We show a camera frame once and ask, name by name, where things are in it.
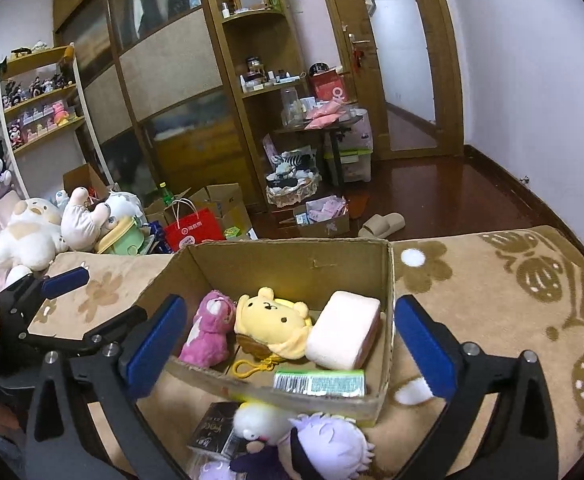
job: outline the red paper bag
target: red paper bag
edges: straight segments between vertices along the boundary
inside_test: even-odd
[[[197,211],[189,200],[181,199],[175,202],[181,201],[189,205],[195,212],[179,218],[179,204],[177,203],[176,218],[178,220],[165,228],[165,240],[174,252],[186,245],[226,239],[209,209]]]
[[[343,77],[336,73],[336,70],[329,70],[317,74],[311,78],[314,93],[317,99],[321,101],[332,101],[336,99],[339,102],[348,100],[348,93],[345,89]]]

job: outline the door frame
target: door frame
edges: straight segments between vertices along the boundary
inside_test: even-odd
[[[351,46],[343,33],[343,23],[336,0],[325,0],[332,22],[339,56],[346,74],[352,73]],[[430,57],[432,88],[438,145],[436,148],[415,148],[393,152],[392,158],[432,155],[462,155],[463,94],[454,27],[447,0],[416,0],[423,22]]]

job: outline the white wall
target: white wall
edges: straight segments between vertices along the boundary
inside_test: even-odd
[[[416,0],[376,0],[371,22],[386,101],[434,122],[430,59]]]
[[[20,46],[38,40],[52,45],[52,0],[0,0],[0,60]],[[64,171],[83,163],[72,133],[35,148],[19,158],[19,168],[32,196],[47,197],[62,186]]]
[[[584,3],[448,0],[466,143],[517,178],[584,243]]]
[[[339,66],[341,59],[325,0],[288,0],[306,70],[314,63]]]

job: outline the purple hair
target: purple hair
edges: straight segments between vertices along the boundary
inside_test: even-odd
[[[363,432],[339,416],[315,413],[290,422],[312,466],[325,480],[357,478],[368,469],[374,454]]]

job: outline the yellow lid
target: yellow lid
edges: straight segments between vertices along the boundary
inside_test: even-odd
[[[125,233],[127,233],[131,227],[136,225],[134,219],[131,216],[124,216],[118,221],[118,224],[106,234],[101,240],[98,241],[94,251],[97,254],[103,254],[105,249],[115,244]]]

